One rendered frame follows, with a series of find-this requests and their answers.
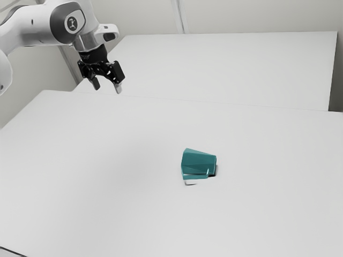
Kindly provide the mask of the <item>teal faceted mug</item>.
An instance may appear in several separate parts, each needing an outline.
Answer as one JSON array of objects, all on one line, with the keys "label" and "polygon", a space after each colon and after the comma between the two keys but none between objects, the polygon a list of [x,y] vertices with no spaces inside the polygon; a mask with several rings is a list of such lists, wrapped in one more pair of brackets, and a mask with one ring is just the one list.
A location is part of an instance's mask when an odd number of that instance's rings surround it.
[{"label": "teal faceted mug", "polygon": [[212,154],[186,148],[181,160],[183,180],[198,180],[214,177],[217,171],[217,157]]}]

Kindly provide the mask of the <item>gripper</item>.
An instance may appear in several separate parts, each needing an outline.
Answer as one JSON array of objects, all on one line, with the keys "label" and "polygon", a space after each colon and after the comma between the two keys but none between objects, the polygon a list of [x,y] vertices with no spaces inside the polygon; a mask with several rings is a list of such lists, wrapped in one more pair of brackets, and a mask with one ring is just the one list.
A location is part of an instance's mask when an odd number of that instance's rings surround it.
[{"label": "gripper", "polygon": [[118,61],[110,62],[104,44],[90,51],[78,52],[80,60],[77,65],[83,78],[88,79],[95,90],[100,89],[97,75],[107,78],[114,85],[117,94],[122,92],[121,83],[125,79],[124,72]]}]

